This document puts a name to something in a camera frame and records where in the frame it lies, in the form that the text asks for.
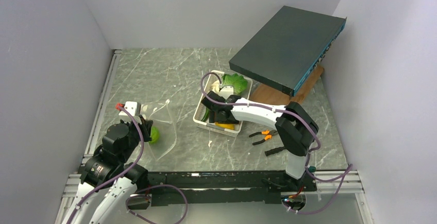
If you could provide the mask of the yellow lemon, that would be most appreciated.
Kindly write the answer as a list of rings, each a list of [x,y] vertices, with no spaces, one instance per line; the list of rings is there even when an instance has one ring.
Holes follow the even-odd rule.
[[[215,125],[224,129],[229,129],[229,130],[235,129],[235,124],[224,124],[224,123],[215,122]]]

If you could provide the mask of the light green round fruit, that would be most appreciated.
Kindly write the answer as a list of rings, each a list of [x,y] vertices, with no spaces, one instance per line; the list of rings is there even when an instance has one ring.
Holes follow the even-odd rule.
[[[150,141],[149,141],[150,144],[157,143],[160,139],[160,132],[158,128],[152,126],[149,136],[150,136]]]

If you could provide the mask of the polka dot zip top bag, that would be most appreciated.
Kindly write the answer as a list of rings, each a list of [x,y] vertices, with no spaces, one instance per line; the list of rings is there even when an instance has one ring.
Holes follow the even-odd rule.
[[[141,104],[140,114],[145,119],[152,120],[153,126],[158,128],[160,139],[150,144],[150,151],[156,161],[166,156],[177,144],[176,119],[170,99],[165,101]]]

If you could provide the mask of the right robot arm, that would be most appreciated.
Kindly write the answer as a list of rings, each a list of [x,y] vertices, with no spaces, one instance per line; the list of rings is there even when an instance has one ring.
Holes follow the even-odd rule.
[[[276,130],[288,152],[284,184],[291,191],[303,185],[310,147],[314,141],[319,143],[319,127],[299,103],[267,105],[238,95],[224,99],[213,91],[204,93],[201,103],[225,121],[252,122]]]

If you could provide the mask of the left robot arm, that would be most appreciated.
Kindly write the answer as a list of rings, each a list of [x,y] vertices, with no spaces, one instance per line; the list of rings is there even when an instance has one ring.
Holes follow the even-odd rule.
[[[107,223],[130,195],[147,189],[147,169],[127,163],[140,138],[151,140],[153,121],[142,117],[140,121],[139,129],[124,121],[108,128],[102,144],[85,164],[63,223]]]

